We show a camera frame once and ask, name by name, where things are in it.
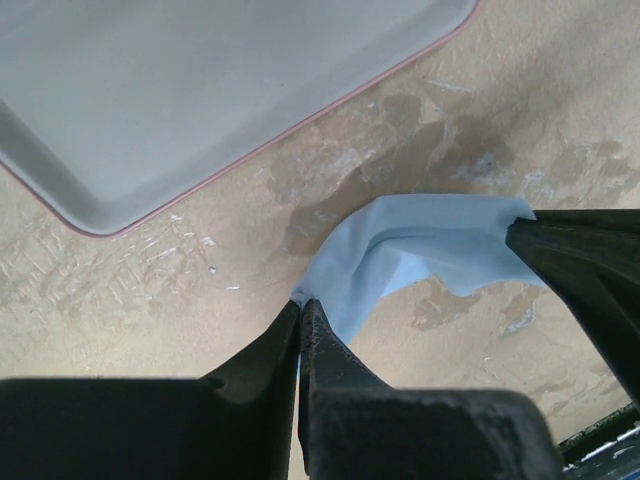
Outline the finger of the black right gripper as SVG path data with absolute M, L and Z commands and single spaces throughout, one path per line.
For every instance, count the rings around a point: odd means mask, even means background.
M 538 210 L 507 246 L 567 305 L 639 403 L 639 211 Z

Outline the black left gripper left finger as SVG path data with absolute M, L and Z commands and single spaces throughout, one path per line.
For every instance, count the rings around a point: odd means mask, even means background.
M 284 479 L 299 307 L 199 378 L 1 384 L 5 479 Z

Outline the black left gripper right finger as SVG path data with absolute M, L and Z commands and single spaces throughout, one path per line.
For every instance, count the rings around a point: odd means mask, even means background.
M 557 479 L 560 458 L 526 396 L 395 389 L 336 336 L 321 303 L 301 313 L 298 435 L 312 479 Z

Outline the blue cleaning cloth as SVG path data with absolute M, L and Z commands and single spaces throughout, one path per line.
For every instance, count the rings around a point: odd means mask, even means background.
M 432 276 L 456 296 L 500 282 L 542 280 L 507 246 L 516 219 L 534 219 L 520 198 L 462 194 L 381 196 L 326 238 L 291 300 L 321 302 L 350 343 L 383 297 Z

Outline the pink glasses case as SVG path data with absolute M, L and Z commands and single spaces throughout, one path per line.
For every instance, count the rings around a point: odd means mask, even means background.
M 1 161 L 111 235 L 459 30 L 473 1 L 5 1 Z

